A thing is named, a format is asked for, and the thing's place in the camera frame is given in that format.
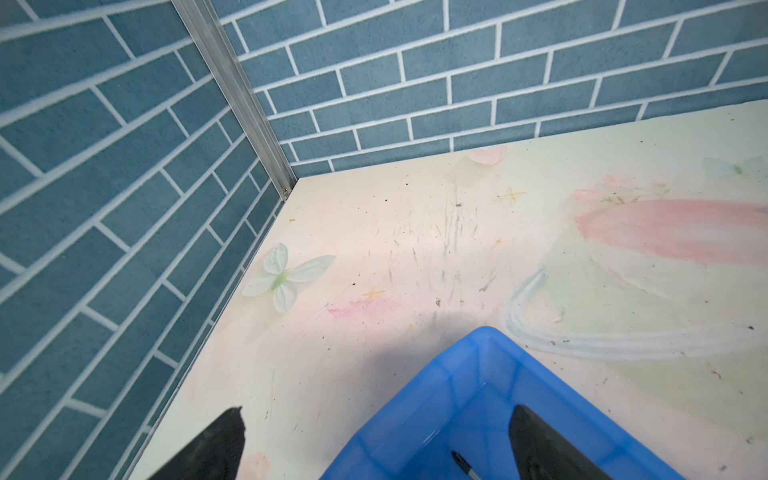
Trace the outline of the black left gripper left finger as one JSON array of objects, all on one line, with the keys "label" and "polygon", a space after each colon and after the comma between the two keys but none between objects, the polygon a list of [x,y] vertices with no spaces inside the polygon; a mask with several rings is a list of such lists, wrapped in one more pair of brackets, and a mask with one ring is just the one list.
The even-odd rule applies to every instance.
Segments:
[{"label": "black left gripper left finger", "polygon": [[245,446],[241,407],[225,410],[151,480],[234,480]]}]

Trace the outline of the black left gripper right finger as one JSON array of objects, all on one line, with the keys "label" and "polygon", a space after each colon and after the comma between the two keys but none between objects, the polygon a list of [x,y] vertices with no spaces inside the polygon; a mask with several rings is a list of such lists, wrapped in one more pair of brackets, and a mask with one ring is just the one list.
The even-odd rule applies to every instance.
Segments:
[{"label": "black left gripper right finger", "polygon": [[605,441],[582,416],[566,408],[514,407],[508,436],[522,479],[607,479],[585,450]]}]

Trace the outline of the black yellow handled screwdriver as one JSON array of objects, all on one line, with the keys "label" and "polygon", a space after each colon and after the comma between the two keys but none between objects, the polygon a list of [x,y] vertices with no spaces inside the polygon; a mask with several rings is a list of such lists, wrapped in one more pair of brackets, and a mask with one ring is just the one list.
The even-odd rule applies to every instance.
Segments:
[{"label": "black yellow handled screwdriver", "polygon": [[456,465],[462,470],[462,472],[470,479],[470,480],[481,480],[481,477],[477,474],[477,472],[473,469],[473,467],[470,465],[470,463],[458,452],[452,451],[451,456],[456,463]]}]

